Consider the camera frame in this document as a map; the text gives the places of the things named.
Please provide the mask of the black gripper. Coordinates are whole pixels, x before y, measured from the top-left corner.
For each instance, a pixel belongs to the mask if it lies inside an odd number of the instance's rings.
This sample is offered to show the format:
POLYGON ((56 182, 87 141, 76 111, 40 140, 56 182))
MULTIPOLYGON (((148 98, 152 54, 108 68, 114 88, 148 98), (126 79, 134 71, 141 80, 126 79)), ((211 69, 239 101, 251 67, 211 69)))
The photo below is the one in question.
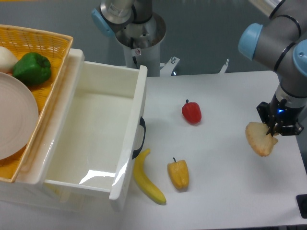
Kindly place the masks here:
POLYGON ((303 126, 298 121, 303 107, 292 108, 287 103, 286 98, 278 99, 274 95, 270 103, 261 102, 257 106, 262 123, 267 125, 267 135, 296 136, 303 131, 303 126))

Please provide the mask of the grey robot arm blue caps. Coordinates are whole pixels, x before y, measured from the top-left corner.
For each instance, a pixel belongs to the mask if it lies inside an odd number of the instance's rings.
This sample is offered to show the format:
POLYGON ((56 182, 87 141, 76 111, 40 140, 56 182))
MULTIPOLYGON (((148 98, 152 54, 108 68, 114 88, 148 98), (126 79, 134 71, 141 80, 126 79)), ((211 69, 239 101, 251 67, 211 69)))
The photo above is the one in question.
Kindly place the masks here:
MULTIPOLYGON (((279 85, 270 103, 257 106, 268 134, 299 135, 299 115, 307 104, 307 3, 304 0, 254 0, 270 23, 246 28, 239 52, 270 68, 279 85)), ((164 20, 152 10, 150 0, 103 0, 92 10, 96 27, 114 36, 125 54, 126 66, 146 66, 149 76, 160 75, 160 44, 166 34, 164 20)))

